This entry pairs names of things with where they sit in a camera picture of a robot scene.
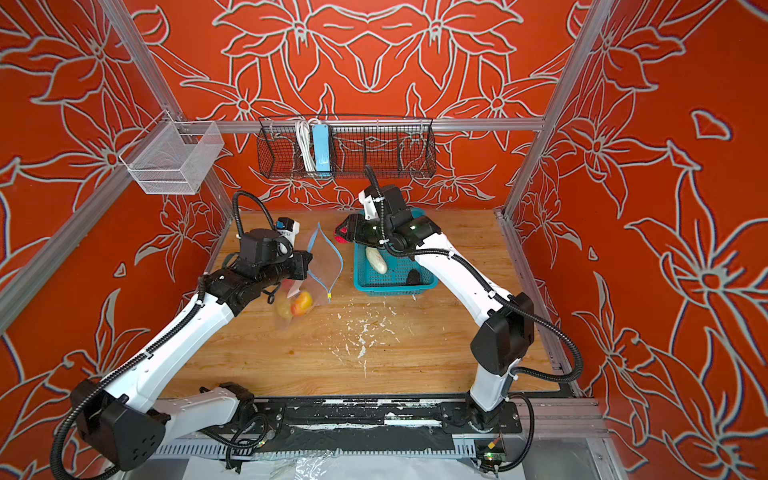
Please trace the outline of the dark avocado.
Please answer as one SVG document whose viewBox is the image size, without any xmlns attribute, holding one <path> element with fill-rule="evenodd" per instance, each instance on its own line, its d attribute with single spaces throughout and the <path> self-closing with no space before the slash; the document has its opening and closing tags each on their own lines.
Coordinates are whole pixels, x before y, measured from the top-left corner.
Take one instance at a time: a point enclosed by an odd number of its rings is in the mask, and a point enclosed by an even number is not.
<svg viewBox="0 0 768 480">
<path fill-rule="evenodd" d="M 406 284 L 408 286 L 418 286 L 422 284 L 421 275 L 418 270 L 412 269 L 409 271 L 406 277 Z"/>
</svg>

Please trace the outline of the clear zip top bag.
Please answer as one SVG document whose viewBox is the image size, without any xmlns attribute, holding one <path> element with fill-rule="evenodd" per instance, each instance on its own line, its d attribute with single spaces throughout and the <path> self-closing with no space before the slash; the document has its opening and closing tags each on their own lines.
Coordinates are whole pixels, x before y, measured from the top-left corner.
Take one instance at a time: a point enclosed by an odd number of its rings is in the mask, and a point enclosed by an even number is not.
<svg viewBox="0 0 768 480">
<path fill-rule="evenodd" d="M 294 317 L 289 322 L 281 320 L 274 310 L 274 319 L 282 327 L 292 322 L 312 316 L 320 308 L 328 306 L 333 299 L 333 289 L 338 283 L 344 268 L 344 260 L 333 241 L 326 235 L 322 225 L 317 223 L 307 232 L 299 233 L 295 246 L 313 255 L 305 280 L 288 280 L 282 284 L 276 299 L 292 300 L 299 292 L 308 291 L 314 298 L 314 307 L 304 316 Z"/>
</svg>

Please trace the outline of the red fruit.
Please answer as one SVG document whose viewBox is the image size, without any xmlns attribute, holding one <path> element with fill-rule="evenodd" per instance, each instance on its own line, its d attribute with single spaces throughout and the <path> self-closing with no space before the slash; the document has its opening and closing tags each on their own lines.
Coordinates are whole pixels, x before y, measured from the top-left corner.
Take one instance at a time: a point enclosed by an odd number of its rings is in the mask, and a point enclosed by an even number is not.
<svg viewBox="0 0 768 480">
<path fill-rule="evenodd" d="M 348 229 L 346 227 L 338 227 L 334 231 L 334 238 L 340 244 L 348 243 L 347 233 Z"/>
</svg>

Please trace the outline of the orange yellow mango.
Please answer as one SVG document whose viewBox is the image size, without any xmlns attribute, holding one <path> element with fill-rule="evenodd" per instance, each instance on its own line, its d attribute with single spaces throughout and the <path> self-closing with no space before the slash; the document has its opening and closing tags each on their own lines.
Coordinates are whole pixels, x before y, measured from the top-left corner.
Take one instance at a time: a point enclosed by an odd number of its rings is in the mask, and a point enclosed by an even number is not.
<svg viewBox="0 0 768 480">
<path fill-rule="evenodd" d="M 304 316 L 314 307 L 314 298 L 308 291 L 299 292 L 291 300 L 291 314 L 294 317 Z"/>
</svg>

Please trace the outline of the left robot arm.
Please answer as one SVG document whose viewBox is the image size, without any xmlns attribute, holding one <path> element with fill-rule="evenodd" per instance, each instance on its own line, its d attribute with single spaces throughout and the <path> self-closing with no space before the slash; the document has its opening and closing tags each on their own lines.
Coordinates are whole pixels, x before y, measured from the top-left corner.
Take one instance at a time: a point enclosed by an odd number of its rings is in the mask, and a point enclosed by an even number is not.
<svg viewBox="0 0 768 480">
<path fill-rule="evenodd" d="M 307 278 L 312 254 L 295 247 L 297 221 L 269 218 L 268 226 L 244 229 L 233 214 L 239 250 L 197 281 L 196 292 L 181 312 L 125 363 L 94 382 L 84 380 L 70 395 L 71 410 L 57 429 L 50 469 L 70 479 L 64 465 L 69 436 L 77 433 L 110 462 L 100 473 L 108 479 L 146 462 L 161 446 L 199 432 L 225 446 L 228 453 L 253 452 L 270 431 L 269 417 L 245 387 L 222 383 L 176 400 L 160 395 L 190 358 L 252 301 L 273 302 L 287 281 Z"/>
</svg>

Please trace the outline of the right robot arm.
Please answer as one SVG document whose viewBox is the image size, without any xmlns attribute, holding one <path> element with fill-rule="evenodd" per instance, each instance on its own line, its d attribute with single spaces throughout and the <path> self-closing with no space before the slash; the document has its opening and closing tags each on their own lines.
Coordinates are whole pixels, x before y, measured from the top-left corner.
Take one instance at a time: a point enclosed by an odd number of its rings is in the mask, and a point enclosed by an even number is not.
<svg viewBox="0 0 768 480">
<path fill-rule="evenodd" d="M 478 330 L 470 348 L 478 368 L 468 393 L 466 421 L 474 429 L 487 432 L 495 426 L 510 386 L 519 375 L 557 384 L 568 384 L 581 376 L 584 359 L 576 343 L 536 315 L 526 295 L 515 296 L 493 283 L 460 255 L 433 220 L 413 214 L 397 186 L 380 186 L 369 165 L 364 173 L 370 182 L 359 195 L 364 212 L 349 215 L 336 228 L 335 235 L 348 243 L 415 261 L 443 283 L 472 316 Z M 551 332 L 571 352 L 570 372 L 547 374 L 520 365 L 533 343 L 537 325 Z"/>
</svg>

